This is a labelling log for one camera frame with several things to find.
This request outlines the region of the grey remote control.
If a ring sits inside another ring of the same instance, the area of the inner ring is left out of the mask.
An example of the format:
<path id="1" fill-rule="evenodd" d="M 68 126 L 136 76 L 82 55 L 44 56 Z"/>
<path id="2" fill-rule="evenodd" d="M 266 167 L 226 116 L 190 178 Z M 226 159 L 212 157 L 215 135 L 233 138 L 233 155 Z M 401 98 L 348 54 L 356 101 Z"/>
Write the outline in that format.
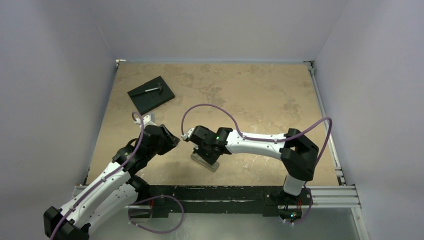
<path id="1" fill-rule="evenodd" d="M 210 170 L 211 172 L 215 172 L 219 167 L 218 157 L 217 156 L 206 156 L 206 155 L 199 155 L 195 152 L 193 152 L 190 155 L 191 159 L 197 162 L 198 164 L 202 165 L 206 169 Z"/>

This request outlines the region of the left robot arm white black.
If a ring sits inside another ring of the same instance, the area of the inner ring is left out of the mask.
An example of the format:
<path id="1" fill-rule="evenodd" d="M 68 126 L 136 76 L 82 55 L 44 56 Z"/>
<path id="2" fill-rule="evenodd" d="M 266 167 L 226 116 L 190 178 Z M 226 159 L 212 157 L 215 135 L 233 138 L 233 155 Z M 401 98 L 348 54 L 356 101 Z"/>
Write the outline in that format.
<path id="1" fill-rule="evenodd" d="M 180 139 L 163 125 L 147 125 L 138 138 L 119 149 L 103 172 L 82 192 L 43 214 L 44 233 L 51 240 L 88 240 L 124 207 L 149 199 L 149 185 L 136 174 L 156 155 L 174 149 Z"/>

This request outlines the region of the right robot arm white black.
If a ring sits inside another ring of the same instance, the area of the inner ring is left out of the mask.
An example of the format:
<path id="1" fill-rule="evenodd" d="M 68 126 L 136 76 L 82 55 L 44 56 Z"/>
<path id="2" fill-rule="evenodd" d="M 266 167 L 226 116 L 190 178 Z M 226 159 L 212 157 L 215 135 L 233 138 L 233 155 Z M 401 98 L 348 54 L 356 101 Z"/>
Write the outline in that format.
<path id="1" fill-rule="evenodd" d="M 216 132 L 198 125 L 182 134 L 186 142 L 194 145 L 191 158 L 215 172 L 222 155 L 252 154 L 282 161 L 287 170 L 280 196 L 288 204 L 300 198 L 305 183 L 314 177 L 319 148 L 298 129 L 287 133 L 238 133 L 230 127 L 220 127 Z"/>

